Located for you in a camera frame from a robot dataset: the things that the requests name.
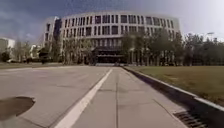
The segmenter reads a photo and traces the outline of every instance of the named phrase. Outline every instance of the distant building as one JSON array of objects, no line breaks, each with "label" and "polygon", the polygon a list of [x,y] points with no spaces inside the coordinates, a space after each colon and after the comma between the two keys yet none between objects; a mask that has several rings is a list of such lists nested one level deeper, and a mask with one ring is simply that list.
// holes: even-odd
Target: distant building
[{"label": "distant building", "polygon": [[81,13],[47,19],[44,43],[60,39],[63,47],[69,38],[89,39],[93,52],[97,51],[98,62],[117,62],[122,59],[121,38],[125,33],[142,32],[151,36],[162,28],[174,39],[180,32],[179,20],[167,15],[127,11]]}]

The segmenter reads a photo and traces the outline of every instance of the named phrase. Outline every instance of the bush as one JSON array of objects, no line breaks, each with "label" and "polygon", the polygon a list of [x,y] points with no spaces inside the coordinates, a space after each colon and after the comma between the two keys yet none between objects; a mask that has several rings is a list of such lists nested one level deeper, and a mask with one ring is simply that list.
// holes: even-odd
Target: bush
[{"label": "bush", "polygon": [[9,57],[9,53],[8,53],[8,52],[3,52],[3,53],[1,54],[1,60],[2,60],[3,62],[7,62],[9,59],[10,59],[10,57]]}]

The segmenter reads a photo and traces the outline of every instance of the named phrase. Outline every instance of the window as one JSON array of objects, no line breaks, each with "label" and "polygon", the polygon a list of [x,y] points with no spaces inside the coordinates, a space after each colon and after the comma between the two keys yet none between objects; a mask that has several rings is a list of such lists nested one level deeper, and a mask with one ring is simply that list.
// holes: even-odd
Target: window
[{"label": "window", "polygon": [[79,28],[78,30],[78,35],[81,36],[81,28]]},{"label": "window", "polygon": [[101,16],[95,17],[95,24],[101,24]]},{"label": "window", "polygon": [[98,40],[98,46],[102,46],[101,40]]},{"label": "window", "polygon": [[151,35],[153,35],[153,34],[154,34],[153,28],[151,28],[151,33],[152,33]]},{"label": "window", "polygon": [[173,21],[171,20],[170,22],[171,22],[171,28],[174,28],[174,26],[173,26]]},{"label": "window", "polygon": [[103,35],[110,35],[110,26],[103,26]]},{"label": "window", "polygon": [[133,16],[133,23],[136,24],[136,16]]},{"label": "window", "polygon": [[140,17],[137,16],[137,21],[138,21],[138,24],[140,24]]},{"label": "window", "polygon": [[90,16],[90,23],[89,24],[92,24],[92,21],[93,21],[93,17]]},{"label": "window", "polygon": [[47,24],[46,27],[47,27],[47,31],[49,32],[50,31],[50,24]]},{"label": "window", "polygon": [[91,36],[91,31],[92,31],[92,28],[91,27],[87,27],[86,28],[86,36]]},{"label": "window", "polygon": [[89,24],[89,17],[86,18],[86,25]]},{"label": "window", "polygon": [[121,34],[124,34],[124,26],[121,26]]},{"label": "window", "polygon": [[98,35],[100,35],[100,34],[101,34],[101,27],[98,26]]},{"label": "window", "polygon": [[78,21],[78,25],[80,26],[80,24],[81,24],[81,18],[79,18],[79,21]]},{"label": "window", "polygon": [[114,15],[111,16],[112,23],[114,23]]},{"label": "window", "polygon": [[153,17],[153,22],[155,26],[160,26],[160,20],[159,18]]},{"label": "window", "polygon": [[152,18],[151,17],[146,17],[146,24],[147,25],[152,25]]},{"label": "window", "polygon": [[167,20],[167,25],[168,25],[168,28],[170,28],[170,21]]},{"label": "window", "polygon": [[95,26],[94,27],[94,35],[96,35],[96,32],[97,32],[97,27]]},{"label": "window", "polygon": [[127,23],[127,22],[128,22],[127,15],[121,15],[121,23]]},{"label": "window", "polygon": [[84,36],[84,28],[82,28],[82,36]]},{"label": "window", "polygon": [[147,35],[150,35],[150,29],[147,27]]},{"label": "window", "polygon": [[172,37],[175,38],[175,32],[172,30]]},{"label": "window", "polygon": [[70,26],[70,19],[68,20],[68,27]]},{"label": "window", "polygon": [[103,40],[102,40],[102,46],[103,46],[103,47],[104,47],[104,43],[105,43],[105,40],[103,39]]},{"label": "window", "polygon": [[66,37],[68,38],[68,34],[69,34],[69,30],[67,29],[67,32],[66,32]]},{"label": "window", "polygon": [[129,21],[130,24],[135,24],[136,23],[136,16],[128,15],[128,21]]},{"label": "window", "polygon": [[112,35],[118,34],[118,26],[112,26]]},{"label": "window", "polygon": [[142,21],[142,24],[144,24],[144,17],[141,16],[141,21]]},{"label": "window", "polygon": [[116,23],[118,23],[118,15],[116,15]]},{"label": "window", "polygon": [[161,26],[163,26],[163,19],[160,19],[160,24]]},{"label": "window", "polygon": [[166,20],[165,19],[163,19],[163,25],[164,25],[164,27],[166,27]]},{"label": "window", "polygon": [[111,46],[114,46],[114,39],[111,39]]},{"label": "window", "polygon": [[49,36],[49,34],[45,33],[45,41],[48,41],[48,36]]},{"label": "window", "polygon": [[129,26],[129,32],[135,33],[135,32],[137,32],[137,28],[135,26]]},{"label": "window", "polygon": [[65,38],[65,30],[63,31],[63,38]]},{"label": "window", "polygon": [[75,19],[73,18],[72,19],[72,27],[74,26],[74,24],[75,24]]},{"label": "window", "polygon": [[74,37],[76,37],[76,29],[74,29],[74,33],[73,33]]},{"label": "window", "polygon": [[110,23],[110,15],[103,15],[103,23]]},{"label": "window", "polygon": [[169,38],[172,38],[172,34],[171,31],[169,30]]},{"label": "window", "polygon": [[65,28],[67,28],[67,22],[68,22],[68,20],[65,20]]},{"label": "window", "polygon": [[72,29],[70,29],[70,35],[69,35],[69,37],[72,37],[72,36],[73,36]]},{"label": "window", "polygon": [[125,26],[125,33],[128,33],[128,26]]},{"label": "window", "polygon": [[85,19],[86,19],[86,18],[83,17],[83,21],[82,21],[83,23],[82,23],[82,25],[85,25],[85,21],[86,21]]},{"label": "window", "polygon": [[78,18],[75,18],[75,26],[78,25]]},{"label": "window", "polygon": [[145,28],[144,27],[138,27],[138,32],[139,33],[145,33]]}]

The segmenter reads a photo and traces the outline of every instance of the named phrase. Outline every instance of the sky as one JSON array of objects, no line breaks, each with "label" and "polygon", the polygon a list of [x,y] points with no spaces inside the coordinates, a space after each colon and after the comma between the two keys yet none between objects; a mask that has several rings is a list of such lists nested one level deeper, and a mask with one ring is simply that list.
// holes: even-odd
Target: sky
[{"label": "sky", "polygon": [[188,33],[224,41],[224,0],[0,0],[0,37],[39,43],[46,18],[93,11],[136,11],[177,17]]}]

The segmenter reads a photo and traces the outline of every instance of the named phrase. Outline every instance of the road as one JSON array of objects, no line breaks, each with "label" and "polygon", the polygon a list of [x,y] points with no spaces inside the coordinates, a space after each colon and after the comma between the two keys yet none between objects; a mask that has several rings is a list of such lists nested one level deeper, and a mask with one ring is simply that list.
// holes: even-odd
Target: road
[{"label": "road", "polygon": [[15,96],[35,100],[9,121],[19,128],[185,128],[182,106],[118,67],[0,71],[0,99]]}]

